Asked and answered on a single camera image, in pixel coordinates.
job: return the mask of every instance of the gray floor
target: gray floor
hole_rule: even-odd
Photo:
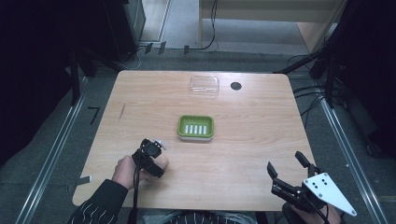
[[[290,36],[298,36],[298,33],[294,33]],[[182,38],[181,35],[177,37],[179,37],[179,39],[175,37],[171,38],[170,36],[167,37],[169,38],[168,43],[172,41],[174,41],[174,43],[183,43],[180,44],[180,46],[186,45],[185,43],[194,44],[194,38],[188,39],[186,37],[186,39],[180,39]],[[284,68],[291,56],[304,54],[304,51],[300,51],[299,49],[293,53],[285,53],[284,50],[286,51],[286,48],[283,47],[284,45],[279,44],[276,47],[278,51],[273,53],[244,52],[243,49],[245,48],[241,48],[235,50],[239,52],[231,52],[232,50],[219,50],[215,52],[191,51],[187,55],[184,55],[181,50],[170,49],[166,50],[164,54],[159,55],[158,50],[154,49],[149,54],[145,54],[144,51],[139,53],[141,60],[140,65],[137,58],[124,63],[124,65],[131,68],[137,67],[139,70],[240,71],[266,73]],[[115,79],[117,78],[116,73],[104,66],[99,66],[98,69],[99,74],[89,79],[88,91],[81,110],[65,142],[63,152],[35,210],[31,223],[65,223],[76,209],[72,204],[76,180],[79,178],[79,174],[88,156],[93,138],[106,107],[107,99],[111,93]],[[296,73],[290,74],[290,84],[294,89],[312,84],[312,80],[306,77],[306,72],[307,68],[302,67]],[[298,98],[296,102],[300,111],[307,109],[313,98],[314,96],[312,95]],[[42,125],[31,144],[15,155],[3,168],[1,168],[0,204],[3,206],[0,208],[0,223],[14,223],[16,221],[26,201],[29,190],[34,184],[49,154],[57,132],[59,132],[67,115],[70,108],[70,101],[71,94],[69,93],[62,99],[55,111]],[[99,115],[92,125],[90,122],[94,111],[88,109],[88,106],[101,107]],[[395,161],[379,160],[368,156],[365,152],[365,145],[362,141],[362,137],[347,111],[340,106],[337,106],[335,111],[339,115],[339,119],[350,139],[350,143],[361,161],[362,167],[378,199],[381,200],[382,207],[387,212],[389,223],[396,223],[396,215],[393,212],[395,207],[393,190],[396,187],[396,180],[393,176],[396,170]],[[362,199],[357,184],[347,167],[346,160],[335,139],[332,127],[321,106],[316,107],[310,112],[306,134],[312,147],[317,166],[326,169],[358,212],[357,217],[346,216],[346,222],[373,223],[365,201]],[[126,223],[128,213],[129,209],[121,209],[119,223]],[[274,214],[268,213],[268,216],[270,223],[274,223]]]

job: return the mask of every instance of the person's left hand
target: person's left hand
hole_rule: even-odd
[[[161,154],[159,157],[154,159],[154,163],[165,169],[168,164],[168,159]],[[122,160],[119,160],[111,180],[123,185],[128,190],[133,189],[135,168],[136,165],[134,164],[134,159],[132,159],[131,156],[125,156]],[[144,170],[140,172],[140,179],[151,179],[153,177],[153,175],[145,172]]]

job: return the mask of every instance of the black sleeve with white stripes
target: black sleeve with white stripes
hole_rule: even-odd
[[[128,189],[124,186],[105,180],[92,197],[74,212],[67,224],[116,223],[127,193]]]

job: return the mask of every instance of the clear plastic container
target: clear plastic container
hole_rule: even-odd
[[[219,79],[217,77],[191,77],[190,91],[192,94],[219,95]]]

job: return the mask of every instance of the background desk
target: background desk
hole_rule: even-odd
[[[190,94],[192,76],[218,77],[219,95]],[[241,90],[230,88],[235,81]],[[211,116],[213,140],[180,141],[177,122],[185,114]],[[81,175],[92,175],[93,181],[77,187],[74,204],[83,203],[111,178],[118,159],[153,137],[166,145],[169,165],[162,178],[141,182],[139,207],[278,211],[283,201],[271,193],[267,162],[292,185],[306,178],[295,151],[314,162],[284,75],[123,71]],[[132,205],[130,191],[124,206]]]
[[[199,38],[202,19],[210,19],[214,0],[200,0]],[[248,21],[296,21],[310,52],[323,44],[324,36],[338,21],[347,0],[218,0],[216,19]]]

